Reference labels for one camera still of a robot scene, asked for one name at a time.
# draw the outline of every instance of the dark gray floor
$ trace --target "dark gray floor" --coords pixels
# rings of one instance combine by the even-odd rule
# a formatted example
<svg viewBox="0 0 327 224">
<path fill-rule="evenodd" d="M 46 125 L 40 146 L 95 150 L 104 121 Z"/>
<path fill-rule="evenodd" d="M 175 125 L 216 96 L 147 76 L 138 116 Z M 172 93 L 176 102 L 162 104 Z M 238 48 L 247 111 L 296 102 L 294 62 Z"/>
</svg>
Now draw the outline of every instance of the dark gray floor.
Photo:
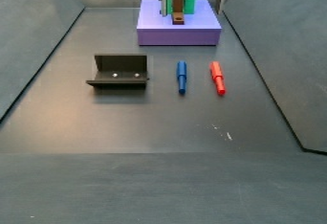
<svg viewBox="0 0 327 224">
<path fill-rule="evenodd" d="M 226 19 L 218 47 L 139 48 L 136 16 L 87 9 L 1 123 L 0 222 L 324 224 L 327 159 L 296 145 Z M 148 54 L 144 93 L 94 91 L 94 53 Z"/>
<path fill-rule="evenodd" d="M 238 38 L 222 22 L 219 47 L 136 45 L 138 10 L 88 9 L 1 125 L 7 153 L 212 152 L 298 150 Z M 94 54 L 144 53 L 146 91 L 95 91 Z M 188 62 L 178 94 L 176 62 Z M 222 62 L 227 94 L 208 65 Z"/>
<path fill-rule="evenodd" d="M 0 220 L 324 224 L 327 160 L 314 154 L 0 156 Z"/>
<path fill-rule="evenodd" d="M 78 0 L 0 0 L 0 121 L 72 26 Z"/>
<path fill-rule="evenodd" d="M 228 0 L 227 18 L 303 148 L 327 152 L 327 0 Z"/>
</svg>

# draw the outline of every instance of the purple platform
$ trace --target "purple platform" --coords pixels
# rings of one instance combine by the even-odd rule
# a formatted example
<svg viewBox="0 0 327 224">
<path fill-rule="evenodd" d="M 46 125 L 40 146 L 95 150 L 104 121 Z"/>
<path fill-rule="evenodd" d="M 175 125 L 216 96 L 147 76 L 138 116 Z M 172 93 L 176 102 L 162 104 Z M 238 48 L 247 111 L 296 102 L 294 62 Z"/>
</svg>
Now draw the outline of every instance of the purple platform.
<svg viewBox="0 0 327 224">
<path fill-rule="evenodd" d="M 186 25 L 172 25 L 171 15 L 160 15 L 160 1 L 142 0 L 138 17 L 139 45 L 218 45 L 222 26 L 208 0 L 195 0 L 195 14 Z"/>
</svg>

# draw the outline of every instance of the green block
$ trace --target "green block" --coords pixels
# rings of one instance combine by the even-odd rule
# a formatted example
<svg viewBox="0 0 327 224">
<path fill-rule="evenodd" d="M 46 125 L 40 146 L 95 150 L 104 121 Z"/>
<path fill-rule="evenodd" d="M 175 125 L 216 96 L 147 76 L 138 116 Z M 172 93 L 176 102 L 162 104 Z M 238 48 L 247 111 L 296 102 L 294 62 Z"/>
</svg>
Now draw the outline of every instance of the green block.
<svg viewBox="0 0 327 224">
<path fill-rule="evenodd" d="M 195 0 L 186 0 L 184 2 L 184 13 L 194 14 Z"/>
<path fill-rule="evenodd" d="M 167 0 L 166 3 L 167 3 L 167 14 L 172 14 L 172 5 L 171 5 L 172 0 Z"/>
<path fill-rule="evenodd" d="M 194 14 L 195 0 L 184 0 L 184 14 Z M 172 0 L 167 0 L 167 14 L 172 14 Z"/>
</svg>

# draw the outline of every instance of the table surface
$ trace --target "table surface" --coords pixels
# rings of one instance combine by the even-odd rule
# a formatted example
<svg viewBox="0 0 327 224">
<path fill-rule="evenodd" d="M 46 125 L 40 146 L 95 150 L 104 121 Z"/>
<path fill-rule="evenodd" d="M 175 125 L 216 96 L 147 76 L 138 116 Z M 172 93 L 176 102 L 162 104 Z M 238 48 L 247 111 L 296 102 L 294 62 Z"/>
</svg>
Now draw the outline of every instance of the table surface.
<svg viewBox="0 0 327 224">
<path fill-rule="evenodd" d="M 219 46 L 139 47 L 138 11 L 86 10 L 0 124 L 0 219 L 324 223 L 327 159 L 300 150 L 224 17 Z M 147 89 L 87 85 L 95 53 L 147 54 Z"/>
</svg>

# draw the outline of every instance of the scratch mark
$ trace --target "scratch mark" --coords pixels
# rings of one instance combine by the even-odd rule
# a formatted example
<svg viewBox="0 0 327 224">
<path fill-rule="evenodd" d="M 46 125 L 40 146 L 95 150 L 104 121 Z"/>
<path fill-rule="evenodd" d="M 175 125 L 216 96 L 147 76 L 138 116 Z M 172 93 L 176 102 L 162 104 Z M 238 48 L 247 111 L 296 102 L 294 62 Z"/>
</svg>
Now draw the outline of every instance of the scratch mark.
<svg viewBox="0 0 327 224">
<path fill-rule="evenodd" d="M 228 133 L 228 132 L 227 132 L 227 137 L 228 137 L 230 141 L 232 141 L 232 138 L 231 138 L 231 136 L 230 136 L 230 133 Z"/>
<path fill-rule="evenodd" d="M 251 221 L 251 223 L 254 224 L 252 222 L 252 218 L 251 218 L 251 215 L 250 215 L 250 212 L 248 212 L 248 209 L 247 209 L 247 206 L 244 204 L 244 201 L 243 201 L 243 195 L 242 195 L 242 189 L 240 189 L 240 183 L 238 182 L 238 185 L 239 185 L 239 196 L 240 196 L 240 205 L 246 211 L 246 214 L 247 214 L 247 217 L 248 217 L 248 220 Z"/>
<path fill-rule="evenodd" d="M 320 83 L 316 83 L 315 85 L 320 88 L 320 90 L 323 91 L 324 95 L 327 95 L 327 86 L 322 85 Z"/>
</svg>

